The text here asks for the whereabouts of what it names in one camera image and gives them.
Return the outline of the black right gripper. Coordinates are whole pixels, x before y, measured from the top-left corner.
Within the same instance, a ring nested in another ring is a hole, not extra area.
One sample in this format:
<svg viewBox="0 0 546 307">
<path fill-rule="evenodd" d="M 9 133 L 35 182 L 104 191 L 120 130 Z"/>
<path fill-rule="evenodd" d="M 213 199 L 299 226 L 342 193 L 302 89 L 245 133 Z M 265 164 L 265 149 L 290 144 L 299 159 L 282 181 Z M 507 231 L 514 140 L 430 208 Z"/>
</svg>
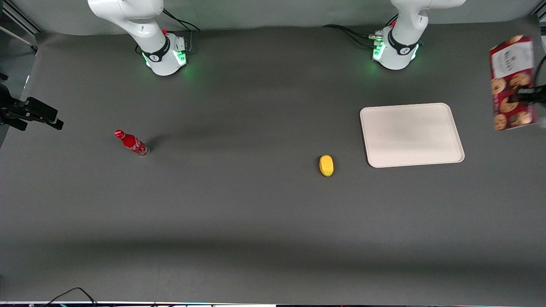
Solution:
<svg viewBox="0 0 546 307">
<path fill-rule="evenodd" d="M 62 130 L 64 122 L 57 118 L 58 111 L 34 97 L 26 101 L 14 98 L 3 82 L 8 76 L 0 73 L 0 124 L 8 125 L 16 130 L 25 131 L 27 127 L 27 113 L 41 119 L 43 124 L 55 130 Z"/>
</svg>

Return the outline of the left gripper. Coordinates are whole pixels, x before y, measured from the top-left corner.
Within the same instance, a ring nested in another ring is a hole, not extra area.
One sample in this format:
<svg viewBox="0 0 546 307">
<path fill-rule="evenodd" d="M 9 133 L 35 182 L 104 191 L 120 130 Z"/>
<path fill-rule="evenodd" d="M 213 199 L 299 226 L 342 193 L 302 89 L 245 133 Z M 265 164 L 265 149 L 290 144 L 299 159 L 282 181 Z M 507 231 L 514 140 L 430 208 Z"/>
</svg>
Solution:
<svg viewBox="0 0 546 307">
<path fill-rule="evenodd" d="M 509 96 L 509 102 L 521 102 L 524 104 L 534 104 L 537 102 L 537 95 L 536 95 L 536 87 L 517 87 L 513 89 Z M 538 90 L 539 94 L 539 105 L 546 108 L 546 86 L 542 85 L 540 86 L 540 89 Z M 539 120 L 540 128 L 545 129 L 546 128 L 546 115 L 544 113 L 543 116 L 540 117 Z"/>
</svg>

